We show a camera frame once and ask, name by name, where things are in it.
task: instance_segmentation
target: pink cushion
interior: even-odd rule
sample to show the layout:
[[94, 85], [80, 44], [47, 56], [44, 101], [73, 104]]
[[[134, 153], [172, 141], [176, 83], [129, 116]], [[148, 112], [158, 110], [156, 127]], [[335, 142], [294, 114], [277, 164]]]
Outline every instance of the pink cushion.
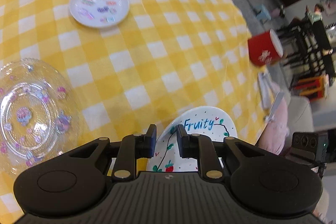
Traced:
[[258, 146], [268, 152], [279, 155], [284, 147], [285, 139], [289, 134], [287, 122], [288, 108], [287, 103], [283, 98], [278, 109], [274, 113], [273, 120], [268, 122], [265, 130], [260, 136]]

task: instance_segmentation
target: picture frame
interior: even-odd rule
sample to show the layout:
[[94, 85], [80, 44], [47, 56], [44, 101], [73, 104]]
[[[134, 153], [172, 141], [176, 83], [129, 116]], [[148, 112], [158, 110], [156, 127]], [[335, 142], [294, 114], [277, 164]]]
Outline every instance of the picture frame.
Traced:
[[320, 2], [322, 6], [324, 7], [324, 10], [327, 16], [330, 16], [336, 13], [336, 0], [321, 0]]

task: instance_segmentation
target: plate with stickers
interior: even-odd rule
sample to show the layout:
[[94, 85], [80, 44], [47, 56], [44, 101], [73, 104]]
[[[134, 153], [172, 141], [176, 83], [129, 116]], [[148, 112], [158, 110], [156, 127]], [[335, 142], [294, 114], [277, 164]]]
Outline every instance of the plate with stickers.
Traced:
[[79, 23], [92, 28], [117, 25], [129, 12], [128, 0], [70, 0], [70, 13]]
[[156, 141], [154, 157], [147, 163], [147, 171], [194, 172], [197, 160], [179, 155], [176, 127], [182, 124], [188, 134], [206, 135], [212, 141], [222, 142], [225, 137], [237, 138], [236, 127], [230, 116], [217, 107], [201, 106], [184, 112], [173, 120]]
[[15, 177], [76, 147], [81, 123], [71, 87], [47, 63], [5, 65], [0, 103], [0, 169]]

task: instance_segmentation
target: yellow gingham tablecloth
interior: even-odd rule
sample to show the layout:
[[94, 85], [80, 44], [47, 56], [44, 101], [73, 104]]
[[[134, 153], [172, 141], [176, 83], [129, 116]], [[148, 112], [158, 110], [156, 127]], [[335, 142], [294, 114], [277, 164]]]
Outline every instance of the yellow gingham tablecloth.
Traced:
[[[78, 145], [119, 141], [150, 123], [160, 134], [201, 105], [226, 111], [238, 137], [256, 143], [265, 127], [260, 69], [249, 62], [250, 33], [231, 0], [129, 0], [127, 18], [107, 30], [78, 24], [68, 2], [0, 0], [0, 65], [38, 58], [68, 79], [85, 122]], [[12, 186], [0, 172], [2, 224], [22, 214]]]

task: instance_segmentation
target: silver screw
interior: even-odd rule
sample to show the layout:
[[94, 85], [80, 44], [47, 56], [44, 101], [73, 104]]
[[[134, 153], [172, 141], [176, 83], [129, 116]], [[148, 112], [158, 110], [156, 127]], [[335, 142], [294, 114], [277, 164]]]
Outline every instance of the silver screw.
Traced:
[[211, 170], [206, 173], [206, 176], [211, 179], [219, 179], [223, 176], [223, 173], [218, 170]]
[[114, 176], [120, 179], [128, 178], [131, 175], [131, 172], [127, 170], [118, 170], [114, 172]]

